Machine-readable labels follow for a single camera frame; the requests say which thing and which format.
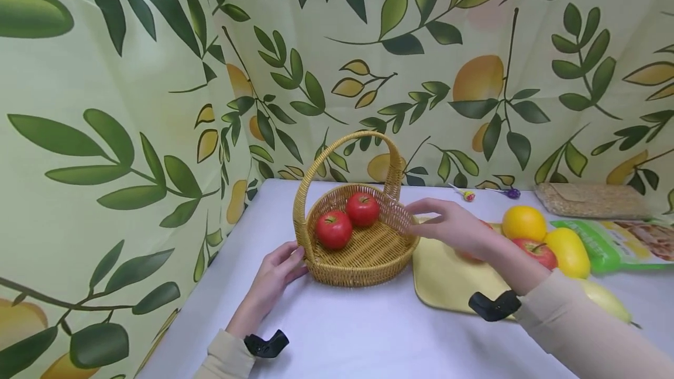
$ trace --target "wicker basket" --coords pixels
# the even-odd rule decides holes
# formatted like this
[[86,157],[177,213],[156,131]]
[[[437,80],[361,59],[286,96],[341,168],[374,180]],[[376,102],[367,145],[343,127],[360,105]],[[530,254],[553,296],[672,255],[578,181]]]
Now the wicker basket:
[[[383,192],[367,184],[340,185],[320,197],[305,218],[309,184],[318,167],[340,145],[362,136],[376,136],[388,145],[391,162]],[[416,224],[417,220],[398,201],[402,179],[403,160],[398,148],[378,132],[361,131],[347,135],[330,145],[314,161],[297,190],[293,224],[297,242],[305,249],[307,268],[316,281],[341,287],[364,287],[388,281],[404,269],[419,237],[406,233],[409,224]],[[354,227],[351,241],[344,249],[325,249],[316,239],[316,220],[328,211],[344,211],[346,201],[356,192],[366,192],[376,198],[380,205],[378,221],[368,228]]]

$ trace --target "white table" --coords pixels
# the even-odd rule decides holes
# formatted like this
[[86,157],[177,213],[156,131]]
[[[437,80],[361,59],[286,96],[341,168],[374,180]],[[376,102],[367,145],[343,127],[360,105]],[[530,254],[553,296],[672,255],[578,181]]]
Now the white table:
[[[208,344],[248,291],[263,256],[294,240],[292,207],[298,185],[265,181],[138,379],[191,378]],[[312,183],[307,205],[334,185]],[[451,189],[403,187],[401,201],[451,199],[493,222],[500,222],[515,202],[493,192],[476,194],[469,204]],[[541,208],[531,192],[516,202]],[[648,339],[674,357],[674,271],[615,273],[597,281],[625,303]],[[252,378],[576,377],[514,322],[490,324],[478,316],[427,307],[414,293],[411,267],[393,281],[355,290],[301,278],[285,291],[259,335],[270,338],[276,329],[291,344],[276,360],[258,362]]]

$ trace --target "cutting board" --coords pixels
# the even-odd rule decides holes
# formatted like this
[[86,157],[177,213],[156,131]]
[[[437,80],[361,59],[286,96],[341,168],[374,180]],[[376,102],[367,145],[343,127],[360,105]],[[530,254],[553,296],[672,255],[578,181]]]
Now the cutting board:
[[[492,224],[500,232],[500,225]],[[414,290],[433,308],[475,314],[467,305],[476,291],[495,300],[510,288],[488,264],[470,263],[446,244],[422,237],[412,254]]]

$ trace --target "snack bag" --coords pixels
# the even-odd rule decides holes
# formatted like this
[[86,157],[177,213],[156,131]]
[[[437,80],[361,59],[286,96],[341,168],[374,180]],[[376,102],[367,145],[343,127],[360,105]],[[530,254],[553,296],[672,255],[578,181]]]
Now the snack bag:
[[674,229],[656,221],[555,220],[580,236],[594,273],[674,267]]

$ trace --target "green pear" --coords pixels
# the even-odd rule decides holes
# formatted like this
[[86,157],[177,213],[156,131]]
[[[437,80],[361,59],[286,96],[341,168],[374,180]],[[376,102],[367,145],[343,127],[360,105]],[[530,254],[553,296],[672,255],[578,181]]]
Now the green pear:
[[598,304],[599,307],[603,308],[621,321],[638,327],[638,325],[631,321],[631,314],[628,312],[622,302],[620,302],[620,300],[613,293],[611,293],[611,291],[605,289],[596,282],[582,280],[581,278],[575,278],[575,280],[580,282],[580,285],[583,287],[585,294],[594,303]]

